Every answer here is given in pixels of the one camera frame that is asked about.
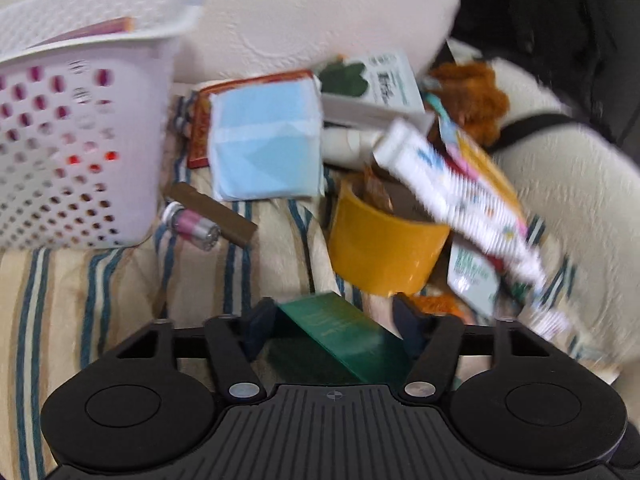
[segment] white pillow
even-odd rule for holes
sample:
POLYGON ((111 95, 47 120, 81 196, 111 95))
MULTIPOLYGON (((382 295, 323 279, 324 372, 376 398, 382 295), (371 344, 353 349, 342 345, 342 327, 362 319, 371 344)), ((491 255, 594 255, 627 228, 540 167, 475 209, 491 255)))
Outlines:
MULTIPOLYGON (((0 7, 18 0, 0 0, 0 7)), ((447 37, 459 0, 207 0, 175 80, 306 67, 335 54, 403 49, 414 71, 447 37)))

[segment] black bag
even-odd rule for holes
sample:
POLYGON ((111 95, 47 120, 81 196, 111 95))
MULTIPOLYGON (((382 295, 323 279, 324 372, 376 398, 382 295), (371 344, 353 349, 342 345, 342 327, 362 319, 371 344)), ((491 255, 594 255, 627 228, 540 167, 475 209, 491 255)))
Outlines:
POLYGON ((461 1, 455 38, 535 75, 640 162, 640 0, 461 1))

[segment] beige couch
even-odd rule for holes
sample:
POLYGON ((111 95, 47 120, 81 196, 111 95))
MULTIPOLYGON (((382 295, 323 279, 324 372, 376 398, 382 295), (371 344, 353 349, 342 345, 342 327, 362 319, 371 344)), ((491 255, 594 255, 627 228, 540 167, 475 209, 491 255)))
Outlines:
MULTIPOLYGON (((14 1, 0 0, 0 6, 14 1)), ((456 0, 209 0, 200 27, 178 58, 176 77, 198 82, 306 66, 335 52, 398 47, 407 51, 417 69, 430 61, 445 37, 456 4, 456 0)), ((457 52, 466 56, 464 49, 457 52)), ((506 121, 533 111, 562 109, 532 78, 497 63, 498 85, 512 103, 506 121)), ((167 145, 165 177, 190 179, 206 191, 207 172, 188 173, 172 142, 167 145)), ((623 362, 616 387, 630 416, 640 420, 640 395, 635 392, 640 383, 640 364, 635 364, 640 361, 638 170, 597 134, 578 126, 531 137, 497 160, 527 206, 545 217, 577 261, 580 320, 604 349, 623 362)), ((312 212, 313 205, 302 209, 287 201, 274 201, 253 212, 243 209, 244 215, 260 217, 261 232, 279 233, 272 239, 263 235, 247 260, 241 252, 232 254, 228 245, 212 256, 201 256, 179 241, 172 242, 161 230, 135 249, 4 253, 0 392, 6 409, 0 410, 0 473, 11 480, 34 480, 54 466, 39 431, 38 412, 45 398, 105 348, 158 316, 164 300, 182 325, 245 308, 238 273, 232 288, 239 293, 225 303, 222 282, 229 258, 238 269, 244 269, 246 261, 252 269, 260 269, 259 276, 257 271, 252 274, 250 299, 262 294, 291 297, 308 292, 306 273, 298 264, 301 247, 307 243, 316 290, 338 291, 324 238, 315 220, 305 218, 307 210, 312 212), (167 273, 169 263, 178 257, 190 258, 193 270, 167 273), (37 276, 34 282, 29 280, 31 267, 37 276), (193 293, 194 286, 198 294, 193 293)), ((369 313, 383 324, 390 321, 388 313, 369 313)))

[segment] stuffed animal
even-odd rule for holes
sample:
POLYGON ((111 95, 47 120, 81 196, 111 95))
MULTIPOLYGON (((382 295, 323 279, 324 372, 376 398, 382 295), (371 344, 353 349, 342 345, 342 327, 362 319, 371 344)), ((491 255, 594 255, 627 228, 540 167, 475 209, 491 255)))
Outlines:
POLYGON ((429 75, 440 84, 430 92, 480 146, 487 148, 500 138, 498 120, 509 111, 509 98, 496 87, 495 72, 487 63, 444 63, 429 75))

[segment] blue package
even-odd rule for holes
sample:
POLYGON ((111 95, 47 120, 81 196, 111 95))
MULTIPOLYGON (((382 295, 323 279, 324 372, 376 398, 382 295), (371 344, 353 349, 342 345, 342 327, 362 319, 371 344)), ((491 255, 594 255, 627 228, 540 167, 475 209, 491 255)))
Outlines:
POLYGON ((211 96, 209 163, 217 200, 321 194, 322 113, 312 79, 211 96))

